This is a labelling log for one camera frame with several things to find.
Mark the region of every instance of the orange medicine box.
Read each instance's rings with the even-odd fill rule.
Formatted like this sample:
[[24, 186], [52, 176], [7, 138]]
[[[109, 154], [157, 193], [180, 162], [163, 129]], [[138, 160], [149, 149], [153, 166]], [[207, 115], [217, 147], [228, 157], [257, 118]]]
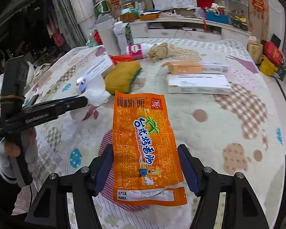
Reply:
[[207, 61], [176, 61], [166, 62], [162, 67], [168, 66], [172, 74], [226, 74], [228, 65]]
[[187, 203], [163, 95], [116, 92], [112, 130], [115, 202], [132, 206]]

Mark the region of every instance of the green bag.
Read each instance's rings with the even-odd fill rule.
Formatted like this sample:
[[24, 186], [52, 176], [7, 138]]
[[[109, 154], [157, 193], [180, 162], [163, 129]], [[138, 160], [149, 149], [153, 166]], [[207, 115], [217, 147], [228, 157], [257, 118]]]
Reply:
[[106, 1], [102, 0], [102, 1], [98, 2], [94, 6], [94, 11], [95, 11], [97, 16], [99, 16], [100, 14], [109, 13], [109, 9], [108, 9]]

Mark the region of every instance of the white thermos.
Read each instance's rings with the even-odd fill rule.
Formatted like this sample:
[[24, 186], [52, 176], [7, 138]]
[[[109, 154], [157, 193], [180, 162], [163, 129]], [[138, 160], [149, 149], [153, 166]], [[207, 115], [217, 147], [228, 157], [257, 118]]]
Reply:
[[98, 29], [98, 33], [101, 37], [107, 54], [117, 56], [120, 55], [120, 49], [117, 45], [116, 38], [113, 32], [114, 23], [115, 19], [111, 17], [111, 19], [96, 24], [96, 27]]

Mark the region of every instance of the barcode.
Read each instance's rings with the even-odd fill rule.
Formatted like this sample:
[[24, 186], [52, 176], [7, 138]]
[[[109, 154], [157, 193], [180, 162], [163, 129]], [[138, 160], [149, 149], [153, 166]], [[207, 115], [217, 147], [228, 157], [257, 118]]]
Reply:
[[129, 108], [135, 108], [135, 107], [144, 107], [144, 98], [124, 98], [124, 97], [118, 97], [118, 106], [120, 107], [129, 107]]

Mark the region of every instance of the cardboard box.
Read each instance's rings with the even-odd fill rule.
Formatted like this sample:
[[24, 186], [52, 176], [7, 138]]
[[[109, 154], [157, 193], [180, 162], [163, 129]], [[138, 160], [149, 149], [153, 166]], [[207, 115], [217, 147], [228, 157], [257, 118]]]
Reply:
[[260, 43], [249, 43], [248, 52], [255, 63], [259, 63], [259, 58], [263, 54], [263, 45]]
[[168, 70], [172, 74], [226, 74], [228, 73], [228, 65], [207, 62], [207, 61], [176, 61], [166, 62], [162, 65], [168, 66]]
[[198, 93], [228, 95], [232, 88], [225, 75], [184, 74], [168, 75], [169, 93]]

